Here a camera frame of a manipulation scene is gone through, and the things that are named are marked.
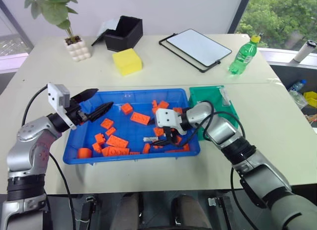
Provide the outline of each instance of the yellow object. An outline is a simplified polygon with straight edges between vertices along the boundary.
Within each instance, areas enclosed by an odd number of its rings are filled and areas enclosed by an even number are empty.
[[[317,108],[317,93],[314,91],[305,92],[304,97],[307,100],[308,104]]]
[[[132,48],[115,53],[112,58],[122,75],[142,70],[142,61]]]
[[[252,35],[250,40],[253,43],[259,43],[259,41],[261,40],[261,37],[259,35]]]

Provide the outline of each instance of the yellow bottle cap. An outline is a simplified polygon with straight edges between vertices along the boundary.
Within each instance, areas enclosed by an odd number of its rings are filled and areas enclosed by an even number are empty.
[[[259,41],[261,40],[261,37],[259,35],[252,35],[250,40],[253,43],[259,43]]]

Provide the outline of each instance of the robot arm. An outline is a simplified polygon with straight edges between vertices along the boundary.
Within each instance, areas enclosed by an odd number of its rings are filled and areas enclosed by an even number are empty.
[[[201,102],[180,115],[173,110],[158,109],[159,127],[175,128],[181,134],[196,128],[212,113],[211,105]],[[231,162],[240,183],[252,202],[269,207],[278,229],[310,230],[317,226],[317,207],[309,200],[295,195],[283,174],[251,145],[225,118],[214,115],[210,125],[205,121],[208,138]]]
[[[50,147],[62,132],[105,114],[113,102],[99,106],[91,114],[81,111],[79,103],[92,97],[97,89],[85,90],[69,99],[63,85],[48,84],[49,102],[57,113],[41,117],[22,126],[15,145],[7,156],[7,200],[2,205],[1,230],[49,229],[45,206],[44,177]]]

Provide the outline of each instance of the tablet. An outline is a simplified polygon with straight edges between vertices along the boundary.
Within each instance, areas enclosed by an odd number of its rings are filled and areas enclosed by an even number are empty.
[[[193,29],[181,32],[166,41],[204,66],[210,66],[232,52]]]

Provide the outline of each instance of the black box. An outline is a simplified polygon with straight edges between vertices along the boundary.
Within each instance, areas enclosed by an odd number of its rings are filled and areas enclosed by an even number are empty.
[[[143,36],[142,20],[121,16],[116,30],[107,29],[104,40],[108,50],[119,52],[133,48]]]

